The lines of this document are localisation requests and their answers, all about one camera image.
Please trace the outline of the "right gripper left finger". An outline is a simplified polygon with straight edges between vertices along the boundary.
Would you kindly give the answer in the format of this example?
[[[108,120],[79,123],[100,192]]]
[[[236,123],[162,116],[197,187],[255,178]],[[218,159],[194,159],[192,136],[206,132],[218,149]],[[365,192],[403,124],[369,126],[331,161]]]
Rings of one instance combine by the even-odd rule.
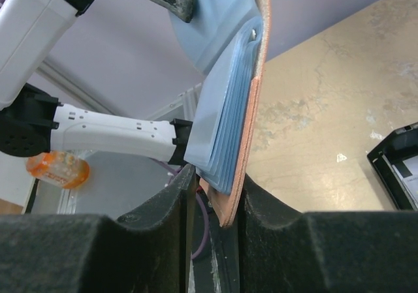
[[[116,220],[3,215],[2,292],[187,292],[196,173]]]

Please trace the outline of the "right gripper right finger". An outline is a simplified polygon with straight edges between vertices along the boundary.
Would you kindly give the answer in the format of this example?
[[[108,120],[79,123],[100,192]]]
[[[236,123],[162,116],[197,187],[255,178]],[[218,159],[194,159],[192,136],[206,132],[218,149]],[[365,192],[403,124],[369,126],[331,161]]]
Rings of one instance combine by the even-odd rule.
[[[417,213],[301,213],[244,180],[242,292],[416,292]]]

